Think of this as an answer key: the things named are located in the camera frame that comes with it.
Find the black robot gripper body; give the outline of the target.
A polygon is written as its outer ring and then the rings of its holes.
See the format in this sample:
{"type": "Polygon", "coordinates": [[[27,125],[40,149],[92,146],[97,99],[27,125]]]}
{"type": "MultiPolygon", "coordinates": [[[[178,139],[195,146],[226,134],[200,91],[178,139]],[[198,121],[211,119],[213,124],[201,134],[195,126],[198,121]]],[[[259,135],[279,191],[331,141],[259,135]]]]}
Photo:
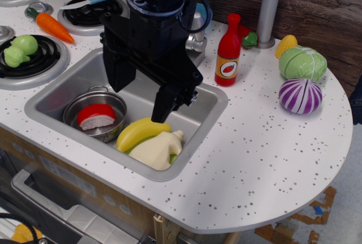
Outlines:
{"type": "Polygon", "coordinates": [[[196,101],[196,87],[202,82],[202,75],[186,52],[186,41],[193,33],[195,10],[191,6],[176,13],[145,15],[131,9],[129,18],[106,12],[101,15],[103,49],[129,52],[136,71],[145,74],[159,87],[179,85],[182,105],[190,106],[196,101]]]}

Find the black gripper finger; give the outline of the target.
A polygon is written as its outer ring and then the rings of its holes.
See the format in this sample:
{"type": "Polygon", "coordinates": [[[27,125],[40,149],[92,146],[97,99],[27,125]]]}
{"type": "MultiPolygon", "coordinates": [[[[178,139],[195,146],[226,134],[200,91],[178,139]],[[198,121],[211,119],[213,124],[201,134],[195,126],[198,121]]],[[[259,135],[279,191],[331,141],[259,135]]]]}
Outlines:
{"type": "Polygon", "coordinates": [[[136,67],[130,62],[129,52],[104,48],[103,60],[108,82],[115,92],[119,92],[135,79],[136,67]]]}
{"type": "Polygon", "coordinates": [[[161,86],[156,94],[151,120],[155,123],[164,123],[170,113],[178,110],[182,104],[183,96],[179,85],[161,86]]]}

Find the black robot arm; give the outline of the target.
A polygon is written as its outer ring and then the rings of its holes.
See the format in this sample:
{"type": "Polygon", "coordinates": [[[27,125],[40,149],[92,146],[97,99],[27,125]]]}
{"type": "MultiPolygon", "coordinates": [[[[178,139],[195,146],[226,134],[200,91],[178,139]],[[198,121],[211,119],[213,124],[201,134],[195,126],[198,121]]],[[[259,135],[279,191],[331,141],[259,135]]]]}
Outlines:
{"type": "Polygon", "coordinates": [[[202,75],[186,52],[197,2],[207,0],[127,0],[128,18],[101,16],[103,60],[108,82],[120,91],[142,72],[159,85],[152,121],[164,122],[169,114],[197,99],[202,75]]]}

